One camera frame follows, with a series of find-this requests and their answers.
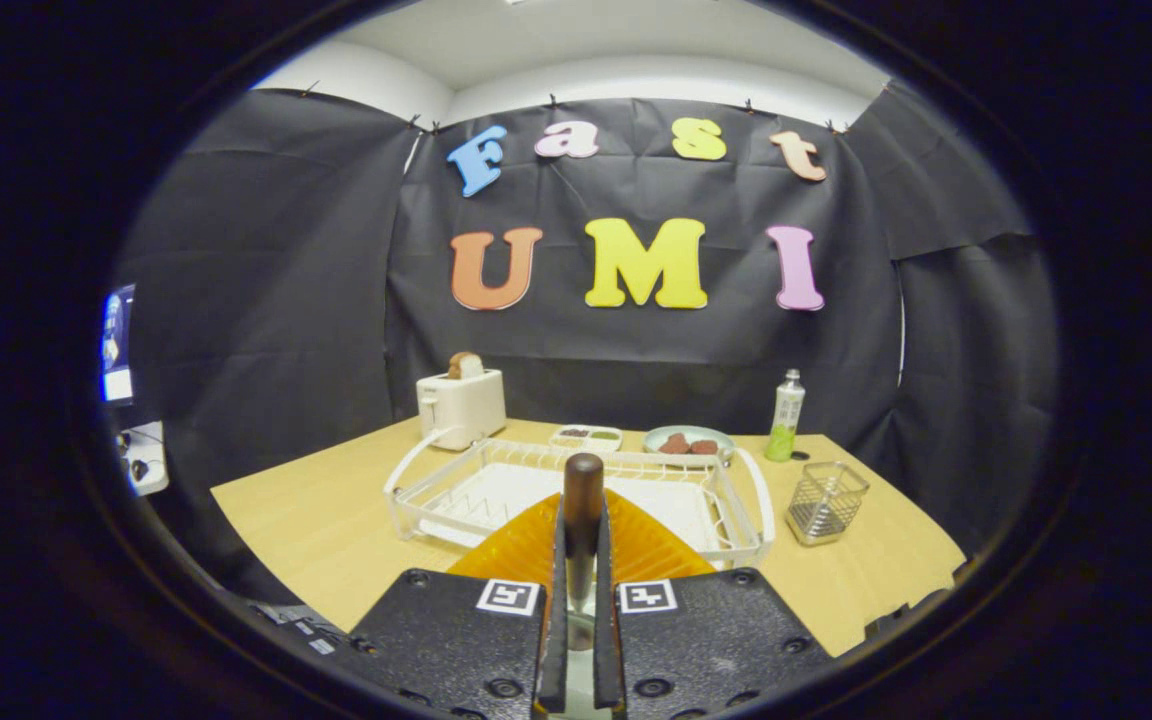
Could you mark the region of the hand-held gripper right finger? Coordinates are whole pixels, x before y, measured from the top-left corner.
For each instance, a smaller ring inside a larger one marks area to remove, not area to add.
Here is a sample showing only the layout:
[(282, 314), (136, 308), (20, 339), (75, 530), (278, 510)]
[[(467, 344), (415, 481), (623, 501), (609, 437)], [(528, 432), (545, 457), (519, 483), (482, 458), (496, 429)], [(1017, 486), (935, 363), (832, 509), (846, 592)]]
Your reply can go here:
[(713, 568), (614, 491), (599, 539), (594, 698), (616, 719), (744, 717), (831, 669), (755, 568)]

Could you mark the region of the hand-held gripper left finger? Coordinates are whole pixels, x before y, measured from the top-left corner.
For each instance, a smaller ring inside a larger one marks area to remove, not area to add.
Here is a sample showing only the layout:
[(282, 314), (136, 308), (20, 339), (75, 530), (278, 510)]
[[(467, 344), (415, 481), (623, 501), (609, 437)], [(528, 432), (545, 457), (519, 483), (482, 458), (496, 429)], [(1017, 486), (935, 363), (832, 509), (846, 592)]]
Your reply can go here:
[(564, 708), (561, 497), (543, 498), (447, 570), (397, 575), (346, 637), (346, 669), (438, 719)]

